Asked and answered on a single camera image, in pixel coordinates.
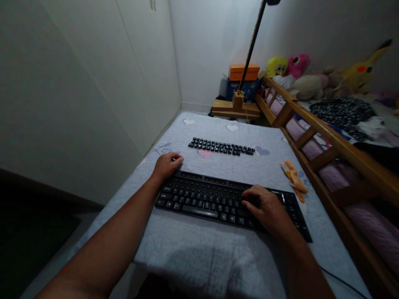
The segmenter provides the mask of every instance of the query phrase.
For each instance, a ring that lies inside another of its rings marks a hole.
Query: black pole
[[[266,0],[262,0],[261,8],[259,9],[258,20],[256,21],[256,24],[255,24],[254,34],[252,35],[251,45],[250,45],[250,47],[249,47],[248,56],[246,57],[245,68],[244,68],[244,71],[243,71],[243,73],[242,73],[242,77],[241,77],[241,81],[240,81],[240,86],[238,87],[238,90],[241,90],[242,85],[244,84],[244,79],[245,79],[245,76],[246,76],[246,71],[248,70],[249,60],[251,59],[252,50],[254,49],[254,45],[255,45],[255,41],[256,41],[256,36],[258,35],[259,26],[261,25],[262,16],[263,16],[263,12],[265,11],[266,3],[267,3]]]

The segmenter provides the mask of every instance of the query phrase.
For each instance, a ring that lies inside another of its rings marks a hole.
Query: spacebar
[[[198,209],[196,207],[192,207],[192,206],[188,206],[188,205],[183,205],[182,212],[190,213],[190,214],[197,215],[197,216],[217,219],[216,211],[208,211],[208,210]]]

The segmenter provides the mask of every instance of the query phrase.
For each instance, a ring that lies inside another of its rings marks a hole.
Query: hand
[[[167,154],[163,154],[158,158],[157,164],[155,164],[155,168],[151,177],[162,182],[165,181],[176,171],[176,169],[181,165],[183,160],[183,156],[178,153],[170,152]]]
[[[290,216],[284,210],[283,205],[278,200],[277,196],[269,190],[254,185],[250,189],[243,192],[242,197],[259,196],[259,208],[255,207],[248,201],[243,200],[242,204],[253,214],[261,225],[276,238],[283,236],[296,230],[292,223]]]

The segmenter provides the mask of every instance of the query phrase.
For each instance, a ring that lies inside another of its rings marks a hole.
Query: black keyboard
[[[265,231],[241,203],[242,192],[251,187],[225,179],[176,171],[163,184],[155,206],[219,223]],[[294,193],[267,189],[277,195],[305,241],[311,243],[312,238]]]
[[[223,154],[232,154],[234,156],[240,156],[241,154],[253,155],[255,152],[254,148],[224,143],[219,141],[207,140],[203,138],[193,137],[191,142],[188,144],[189,147],[197,148],[199,150],[209,150],[211,152],[220,152]]]

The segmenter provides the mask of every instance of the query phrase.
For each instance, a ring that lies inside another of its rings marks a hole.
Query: wooden bed frame
[[[399,298],[399,277],[388,267],[377,251],[372,247],[359,229],[345,214],[343,206],[366,201],[376,196],[399,207],[399,178],[373,160],[369,155],[351,145],[341,135],[331,129],[325,122],[298,104],[297,98],[267,77],[261,80],[263,85],[261,95],[256,96],[256,102],[272,127],[283,131],[306,175],[310,179],[317,195],[322,201],[331,221],[334,223],[341,239],[355,262],[359,273],[374,298]],[[274,89],[269,104],[265,99]],[[275,116],[270,110],[277,94],[286,103],[280,113]],[[310,124],[310,128],[294,141],[286,129],[287,122],[298,113]],[[301,148],[316,133],[328,140],[332,147],[324,151],[312,161],[302,153]],[[338,156],[345,158],[362,176],[363,179],[348,187],[331,193],[317,174],[323,166],[332,162]]]

